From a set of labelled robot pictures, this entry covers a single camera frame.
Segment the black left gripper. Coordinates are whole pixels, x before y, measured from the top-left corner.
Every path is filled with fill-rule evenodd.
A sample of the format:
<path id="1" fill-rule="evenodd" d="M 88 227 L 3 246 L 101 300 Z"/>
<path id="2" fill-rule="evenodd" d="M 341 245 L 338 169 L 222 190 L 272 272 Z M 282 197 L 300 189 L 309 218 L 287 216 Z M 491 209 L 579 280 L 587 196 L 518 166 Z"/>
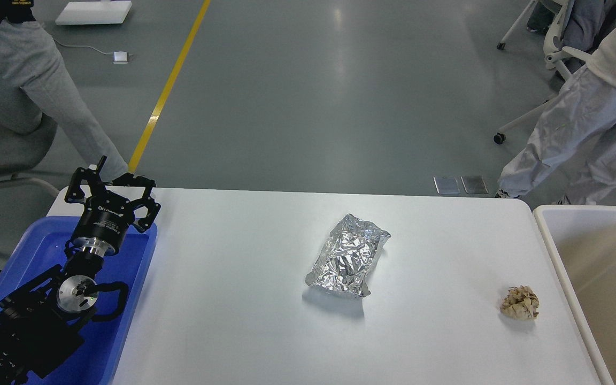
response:
<path id="1" fill-rule="evenodd" d="M 101 166 L 78 167 L 66 190 L 65 202 L 84 205 L 78 225 L 71 236 L 77 247 L 104 244 L 104 254 L 112 256 L 119 252 L 126 238 L 129 225 L 144 233 L 151 228 L 161 205 L 151 196 L 156 182 L 152 179 L 125 173 L 112 180 L 112 186 L 144 188 L 142 197 L 129 201 L 117 194 L 103 197 Z M 86 197 L 81 183 L 86 182 L 92 195 Z"/>

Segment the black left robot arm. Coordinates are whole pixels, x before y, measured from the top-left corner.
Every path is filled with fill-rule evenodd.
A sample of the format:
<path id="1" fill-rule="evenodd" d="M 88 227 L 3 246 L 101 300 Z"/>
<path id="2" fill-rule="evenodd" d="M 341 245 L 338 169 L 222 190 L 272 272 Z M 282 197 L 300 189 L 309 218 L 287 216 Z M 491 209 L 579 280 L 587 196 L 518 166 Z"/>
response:
<path id="1" fill-rule="evenodd" d="M 125 173 L 112 186 L 141 186 L 129 200 L 107 189 L 96 169 L 78 168 L 65 201 L 83 205 L 66 242 L 65 265 L 54 265 L 0 300 L 0 384 L 27 382 L 29 372 L 46 377 L 80 348 L 88 322 L 122 315 L 129 299 L 125 282 L 97 283 L 104 258 L 118 253 L 130 226 L 144 233 L 161 208 L 151 196 L 154 180 Z"/>

